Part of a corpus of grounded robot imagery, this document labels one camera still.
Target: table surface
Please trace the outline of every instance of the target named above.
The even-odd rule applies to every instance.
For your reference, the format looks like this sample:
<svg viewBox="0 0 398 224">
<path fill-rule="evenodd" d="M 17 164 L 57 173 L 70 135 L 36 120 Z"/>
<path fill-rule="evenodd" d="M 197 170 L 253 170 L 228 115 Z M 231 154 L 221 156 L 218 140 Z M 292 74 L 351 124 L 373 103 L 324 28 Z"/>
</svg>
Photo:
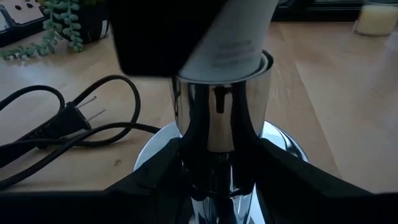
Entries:
<svg viewBox="0 0 398 224">
<path fill-rule="evenodd" d="M 373 192 L 398 190 L 398 32 L 389 37 L 352 33 L 352 23 L 272 23 L 264 48 L 275 58 L 266 119 L 292 135 L 315 166 Z M 14 44 L 39 41 L 40 35 Z M 50 85 L 67 101 L 96 80 L 121 73 L 111 37 L 79 54 L 67 43 L 44 58 L 0 61 L 0 98 L 29 85 Z M 167 80 L 132 78 L 142 99 L 140 123 L 163 127 L 173 121 Z M 92 126 L 128 121 L 131 90 L 105 84 L 86 117 L 106 109 Z M 12 142 L 57 112 L 48 93 L 29 93 L 0 112 L 0 144 Z M 92 139 L 120 131 L 105 131 Z M 131 131 L 111 146 L 72 149 L 9 190 L 104 189 L 131 172 L 152 135 Z M 34 150 L 0 170 L 5 179 L 49 151 Z"/>
</svg>

